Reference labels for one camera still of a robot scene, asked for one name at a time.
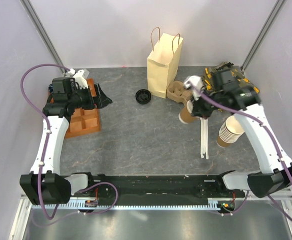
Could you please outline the single brown paper cup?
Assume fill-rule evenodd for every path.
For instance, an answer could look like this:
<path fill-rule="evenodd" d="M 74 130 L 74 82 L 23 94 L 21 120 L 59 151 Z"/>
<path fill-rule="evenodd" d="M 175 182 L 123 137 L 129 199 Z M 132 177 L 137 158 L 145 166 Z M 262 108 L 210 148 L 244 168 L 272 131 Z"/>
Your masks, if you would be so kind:
<path fill-rule="evenodd" d="M 182 111 L 179 113 L 178 118 L 183 124 L 190 124 L 199 119 L 198 116 L 192 115 L 193 104 L 189 100 Z"/>

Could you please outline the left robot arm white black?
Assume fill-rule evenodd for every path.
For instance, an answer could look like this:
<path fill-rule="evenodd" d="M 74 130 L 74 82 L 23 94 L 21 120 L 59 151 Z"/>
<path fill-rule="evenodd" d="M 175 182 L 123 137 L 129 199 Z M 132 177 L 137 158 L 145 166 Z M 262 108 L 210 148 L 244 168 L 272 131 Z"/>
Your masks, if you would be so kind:
<path fill-rule="evenodd" d="M 89 197 L 95 192 L 95 184 L 89 181 L 87 172 L 60 175 L 60 157 L 66 132 L 76 109 L 102 109 L 112 103 L 95 83 L 80 86 L 74 77 L 53 79 L 44 115 L 43 134 L 36 160 L 29 174 L 20 177 L 20 186 L 30 202 L 39 205 L 66 204 L 76 192 Z"/>

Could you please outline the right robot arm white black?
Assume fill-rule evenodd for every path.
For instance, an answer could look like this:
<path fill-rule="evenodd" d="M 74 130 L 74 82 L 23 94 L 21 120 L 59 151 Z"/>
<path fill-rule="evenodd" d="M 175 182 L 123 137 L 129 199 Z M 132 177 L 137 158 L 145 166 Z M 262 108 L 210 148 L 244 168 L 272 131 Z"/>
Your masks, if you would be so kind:
<path fill-rule="evenodd" d="M 212 91 L 208 91 L 200 76 L 189 76 L 184 87 L 192 90 L 190 114 L 208 118 L 217 109 L 233 114 L 243 128 L 256 154 L 257 172 L 227 171 L 215 184 L 221 197 L 233 190 L 251 191 L 263 198 L 287 188 L 292 182 L 292 159 L 285 153 L 273 133 L 258 93 L 253 85 L 239 81 L 228 69 L 212 74 Z"/>

